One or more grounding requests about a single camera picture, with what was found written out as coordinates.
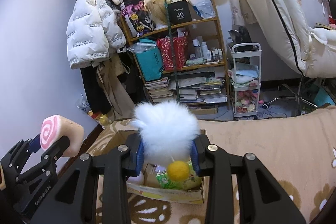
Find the pink spiral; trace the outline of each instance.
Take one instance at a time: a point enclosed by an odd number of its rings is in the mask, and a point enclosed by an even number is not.
[[[57,116],[53,120],[44,120],[41,128],[40,144],[44,150],[47,150],[54,142],[57,134]]]

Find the yellow ball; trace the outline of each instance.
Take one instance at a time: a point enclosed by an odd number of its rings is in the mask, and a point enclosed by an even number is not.
[[[181,160],[177,160],[168,165],[167,175],[172,181],[185,181],[189,178],[189,165]]]

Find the red gift bag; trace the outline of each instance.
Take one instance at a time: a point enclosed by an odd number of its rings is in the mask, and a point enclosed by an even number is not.
[[[169,38],[159,38],[157,40],[157,47],[160,49],[163,66],[165,70],[173,70],[173,60],[171,56],[171,47]],[[173,37],[174,51],[175,51],[175,60],[176,68],[183,68],[185,62],[187,61],[187,37]]]

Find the caster wheel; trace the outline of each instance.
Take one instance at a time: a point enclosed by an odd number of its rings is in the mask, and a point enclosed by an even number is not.
[[[266,103],[266,102],[263,103],[263,104],[262,104],[262,108],[263,108],[263,109],[268,109],[268,108],[269,108],[269,104]]]

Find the silver screw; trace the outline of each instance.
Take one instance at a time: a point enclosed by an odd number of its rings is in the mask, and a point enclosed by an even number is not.
[[[218,149],[217,145],[214,145],[214,144],[208,145],[208,150],[212,152],[217,151],[217,149]]]
[[[255,159],[255,154],[253,154],[253,153],[247,153],[247,154],[246,154],[246,158],[247,158],[248,160],[254,160],[254,159]]]
[[[127,147],[127,145],[125,145],[125,144],[122,144],[122,145],[119,145],[119,146],[118,146],[118,150],[119,150],[120,152],[125,152],[127,149],[128,149],[128,147]]]
[[[81,160],[85,161],[88,160],[90,158],[90,155],[87,153],[81,154],[81,156],[79,157]]]

